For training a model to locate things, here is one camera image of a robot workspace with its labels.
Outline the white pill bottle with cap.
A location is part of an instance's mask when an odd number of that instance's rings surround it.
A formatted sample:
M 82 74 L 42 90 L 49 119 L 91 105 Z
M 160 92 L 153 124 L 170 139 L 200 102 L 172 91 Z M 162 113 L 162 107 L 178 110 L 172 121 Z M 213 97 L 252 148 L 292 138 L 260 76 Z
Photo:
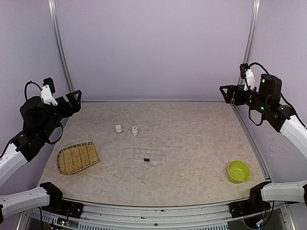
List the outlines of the white pill bottle with cap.
M 121 125 L 115 125 L 115 131 L 116 131 L 116 134 L 118 136 L 121 136 L 122 135 L 122 126 Z

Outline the clear plastic pill organizer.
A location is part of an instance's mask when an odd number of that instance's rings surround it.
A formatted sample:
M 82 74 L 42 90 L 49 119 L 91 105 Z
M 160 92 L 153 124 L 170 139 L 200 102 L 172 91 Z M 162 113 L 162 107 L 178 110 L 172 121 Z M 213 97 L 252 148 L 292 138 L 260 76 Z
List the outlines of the clear plastic pill organizer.
M 133 159 L 136 162 L 158 165 L 163 161 L 164 158 L 165 155 L 160 149 L 135 148 L 133 151 Z

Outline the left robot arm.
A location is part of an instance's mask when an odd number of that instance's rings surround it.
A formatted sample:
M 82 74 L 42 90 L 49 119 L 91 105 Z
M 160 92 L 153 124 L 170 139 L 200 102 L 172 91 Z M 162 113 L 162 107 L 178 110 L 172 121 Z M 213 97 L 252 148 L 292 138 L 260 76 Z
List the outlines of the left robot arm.
M 52 145 L 50 136 L 62 119 L 71 117 L 81 109 L 80 90 L 55 99 L 56 105 L 45 103 L 40 96 L 27 99 L 20 108 L 24 120 L 23 129 L 13 137 L 0 156 L 0 183 L 4 184 L 18 169 L 29 163 L 46 145 Z M 35 207 L 62 213 L 67 209 L 63 193 L 50 182 L 34 189 L 0 197 L 0 219 Z

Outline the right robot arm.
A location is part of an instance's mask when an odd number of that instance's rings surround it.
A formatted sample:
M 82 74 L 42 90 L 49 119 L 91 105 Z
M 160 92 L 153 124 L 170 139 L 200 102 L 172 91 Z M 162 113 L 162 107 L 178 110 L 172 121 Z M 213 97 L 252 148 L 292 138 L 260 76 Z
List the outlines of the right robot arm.
M 227 104 L 247 105 L 261 113 L 278 133 L 289 139 L 303 156 L 307 155 L 307 129 L 301 124 L 294 108 L 280 104 L 282 81 L 262 74 L 258 90 L 246 85 L 226 85 L 219 88 Z M 231 215 L 240 217 L 270 209 L 272 201 L 307 202 L 307 182 L 262 182 L 250 189 L 249 198 L 230 203 Z

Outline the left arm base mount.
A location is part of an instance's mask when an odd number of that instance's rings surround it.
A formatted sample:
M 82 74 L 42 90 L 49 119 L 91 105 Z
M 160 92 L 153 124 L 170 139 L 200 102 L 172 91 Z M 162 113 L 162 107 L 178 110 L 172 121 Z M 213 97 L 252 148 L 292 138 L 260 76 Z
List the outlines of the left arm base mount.
M 51 200 L 47 206 L 43 206 L 44 211 L 66 216 L 68 218 L 80 219 L 84 204 L 65 199 Z

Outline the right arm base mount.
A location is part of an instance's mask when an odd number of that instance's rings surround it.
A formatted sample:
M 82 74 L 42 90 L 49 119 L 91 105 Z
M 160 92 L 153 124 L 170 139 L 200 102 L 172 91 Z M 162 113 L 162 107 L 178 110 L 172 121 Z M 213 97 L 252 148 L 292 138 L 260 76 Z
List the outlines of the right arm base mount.
M 231 202 L 229 204 L 230 213 L 232 218 L 238 218 L 243 216 L 260 213 L 265 210 L 269 210 L 271 205 L 269 202 L 251 202 L 248 199 L 242 201 Z

